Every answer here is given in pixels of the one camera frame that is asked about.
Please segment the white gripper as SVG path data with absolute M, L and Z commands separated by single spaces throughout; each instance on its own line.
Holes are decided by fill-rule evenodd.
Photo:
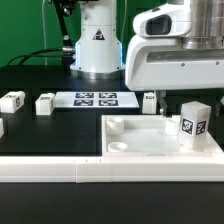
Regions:
M 128 46 L 125 84 L 132 91 L 156 92 L 160 114 L 167 116 L 165 90 L 224 87 L 224 48 L 186 50 L 179 38 L 142 38 Z M 224 96 L 216 115 L 224 116 Z

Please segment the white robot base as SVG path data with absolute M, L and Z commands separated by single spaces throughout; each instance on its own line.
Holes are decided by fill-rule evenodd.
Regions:
M 75 43 L 71 71 L 86 79 L 112 79 L 124 69 L 116 34 L 117 0 L 80 3 L 81 36 Z

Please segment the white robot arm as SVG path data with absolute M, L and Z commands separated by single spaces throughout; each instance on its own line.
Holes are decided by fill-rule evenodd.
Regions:
M 168 90 L 224 87 L 224 0 L 167 0 L 133 29 L 125 84 L 144 93 L 143 113 L 168 115 Z

